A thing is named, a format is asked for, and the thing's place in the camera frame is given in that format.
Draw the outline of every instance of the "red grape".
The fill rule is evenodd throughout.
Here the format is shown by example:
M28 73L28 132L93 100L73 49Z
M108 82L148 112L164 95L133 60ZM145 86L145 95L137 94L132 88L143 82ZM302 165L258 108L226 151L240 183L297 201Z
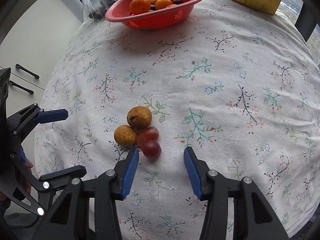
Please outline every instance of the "red grape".
M156 141L159 137L159 131L155 127L148 127L144 129L137 137L138 146L142 147L146 141Z
M161 147L156 141L146 141L142 146L142 152L148 159L157 159L161 154Z

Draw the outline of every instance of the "floral print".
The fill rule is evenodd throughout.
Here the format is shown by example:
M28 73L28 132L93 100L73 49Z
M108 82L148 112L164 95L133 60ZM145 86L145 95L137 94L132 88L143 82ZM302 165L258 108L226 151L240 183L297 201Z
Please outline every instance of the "floral print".
M199 239L208 203L192 193L186 146L226 178L252 178L292 237L320 198L319 73L279 12L232 0L202 0L185 21L152 32L84 23L39 102L69 118L36 128L36 172L82 165L87 180L114 168L130 148L113 132L145 106L162 154L153 163L139 154L131 192L117 205L123 239ZM233 230L230 219L226 240Z

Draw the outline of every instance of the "cabinet handle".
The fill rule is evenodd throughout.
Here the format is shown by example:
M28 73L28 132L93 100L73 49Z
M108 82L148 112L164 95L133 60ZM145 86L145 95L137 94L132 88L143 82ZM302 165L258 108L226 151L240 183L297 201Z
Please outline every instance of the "cabinet handle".
M23 66L16 64L16 68L21 69L27 73L29 73L31 76L34 76L35 79L39 79L40 77L37 74L34 74L33 72L31 72L30 70L27 70L26 68L24 68Z
M23 87L23 86L15 83L15 82L11 81L11 80L9 80L9 85L12 85L12 86L17 87L17 88L21 88L22 90L28 92L28 93L31 94L31 95L34 94L34 92L33 92L32 90L27 89L27 88L25 88L25 87Z

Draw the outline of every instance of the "metal screw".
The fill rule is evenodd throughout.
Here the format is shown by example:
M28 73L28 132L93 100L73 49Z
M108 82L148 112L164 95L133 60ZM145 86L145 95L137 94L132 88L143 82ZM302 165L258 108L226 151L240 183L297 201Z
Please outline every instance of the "metal screw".
M71 183L72 183L73 185L77 185L77 184L80 183L80 179L79 179L79 178L74 178L74 179L71 181Z
M208 174L209 174L211 177L215 177L215 176L218 175L218 172L215 171L215 170L209 170L209 171L208 171Z
M44 187L45 189L49 188L49 186L50 186L49 182L45 181L45 182L43 183L43 187Z
M249 177L245 177L243 179L243 181L246 183L246 184L250 184L252 182L252 179L250 179Z
M108 171L106 171L106 175L107 176L113 176L113 175L115 175L116 174L116 172L114 171L114 170L108 170Z
M40 216L43 216L44 215L44 210L42 208L38 208L37 209L37 212Z

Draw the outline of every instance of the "human hand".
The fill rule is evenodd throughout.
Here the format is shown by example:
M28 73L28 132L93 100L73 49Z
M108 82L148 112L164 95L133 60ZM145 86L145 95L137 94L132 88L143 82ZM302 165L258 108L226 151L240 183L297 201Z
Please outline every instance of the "human hand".
M29 159L27 159L27 163L28 163L28 171L32 174L31 168L33 167L33 164ZM25 179L23 179L22 186L24 190L28 192L28 194L31 193L31 184L27 182ZM0 192L0 202L4 202L6 200L7 200L7 196L4 195L2 192Z

